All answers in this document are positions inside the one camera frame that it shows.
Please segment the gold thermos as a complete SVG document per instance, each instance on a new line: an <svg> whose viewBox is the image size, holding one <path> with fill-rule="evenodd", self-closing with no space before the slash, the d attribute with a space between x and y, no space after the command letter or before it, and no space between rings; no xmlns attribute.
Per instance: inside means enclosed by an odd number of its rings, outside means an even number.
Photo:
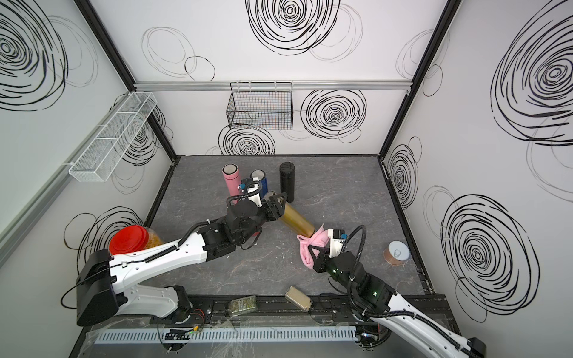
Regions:
<svg viewBox="0 0 573 358"><path fill-rule="evenodd" d="M266 201L268 201L270 193L265 195L264 199ZM298 235L311 237L315 232L315 226L304 218L287 200L284 216L280 220Z"/></svg>

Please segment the black thermos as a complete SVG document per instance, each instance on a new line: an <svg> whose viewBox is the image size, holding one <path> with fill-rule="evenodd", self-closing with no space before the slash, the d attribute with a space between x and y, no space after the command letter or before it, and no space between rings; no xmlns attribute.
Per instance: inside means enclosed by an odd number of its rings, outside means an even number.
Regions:
<svg viewBox="0 0 573 358"><path fill-rule="evenodd" d="M295 199L295 165L283 162L279 166L281 193L286 194L286 200L292 203Z"/></svg>

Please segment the pink thermos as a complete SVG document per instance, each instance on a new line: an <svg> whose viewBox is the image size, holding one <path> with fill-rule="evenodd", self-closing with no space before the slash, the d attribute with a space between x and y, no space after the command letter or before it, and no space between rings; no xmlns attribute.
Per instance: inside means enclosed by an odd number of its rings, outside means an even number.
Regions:
<svg viewBox="0 0 573 358"><path fill-rule="evenodd" d="M222 175L230 196L236 196L243 193L243 189L241 187L241 175L239 167L236 164L229 163L224 165L224 167L222 167Z"/></svg>

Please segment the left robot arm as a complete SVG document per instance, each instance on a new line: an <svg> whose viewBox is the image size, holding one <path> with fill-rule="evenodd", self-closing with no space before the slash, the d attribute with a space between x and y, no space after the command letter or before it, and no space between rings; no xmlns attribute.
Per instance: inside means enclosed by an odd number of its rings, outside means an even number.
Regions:
<svg viewBox="0 0 573 358"><path fill-rule="evenodd" d="M187 320L192 304L185 288L146 286L144 281L225 257L243 248L264 224L279 220L287 194L267 195L254 202L252 197L260 194L261 182L255 180L252 186L254 191L227 199L225 216L195 224L177 241L129 254L112 255L107 249L91 254L73 288L77 325L93 326L122 315Z"/></svg>

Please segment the pink microfiber cloth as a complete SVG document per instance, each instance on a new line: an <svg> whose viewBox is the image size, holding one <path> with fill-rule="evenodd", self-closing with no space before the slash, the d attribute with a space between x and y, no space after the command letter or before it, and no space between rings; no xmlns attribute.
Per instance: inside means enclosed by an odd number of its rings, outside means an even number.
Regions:
<svg viewBox="0 0 573 358"><path fill-rule="evenodd" d="M313 268L315 257L318 256L321 249L330 243L328 231L322 225L311 237L304 235L297 236L299 242L299 253L303 264L307 268Z"/></svg>

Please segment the blue thermos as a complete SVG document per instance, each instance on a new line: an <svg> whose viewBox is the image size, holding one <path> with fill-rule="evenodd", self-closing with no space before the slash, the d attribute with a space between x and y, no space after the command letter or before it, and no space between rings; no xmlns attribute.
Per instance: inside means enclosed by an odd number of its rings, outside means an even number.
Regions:
<svg viewBox="0 0 573 358"><path fill-rule="evenodd" d="M266 175L265 171L263 171L261 169L254 170L250 174L250 177L252 180L258 180L261 183L260 197L264 198L268 192L267 175Z"/></svg>

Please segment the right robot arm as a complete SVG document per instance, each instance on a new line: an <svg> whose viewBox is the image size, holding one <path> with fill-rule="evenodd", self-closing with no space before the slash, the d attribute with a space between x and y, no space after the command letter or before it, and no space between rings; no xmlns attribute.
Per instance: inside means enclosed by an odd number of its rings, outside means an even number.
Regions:
<svg viewBox="0 0 573 358"><path fill-rule="evenodd" d="M315 234L326 236L327 243L316 246L300 238L301 253L315 272L328 274L344 287L352 313L358 319L388 329L427 357L486 356L484 342L439 325L388 283L365 270L361 262L366 244L365 226L358 226L350 234L334 233L343 241L337 254L331 255L331 237L324 229Z"/></svg>

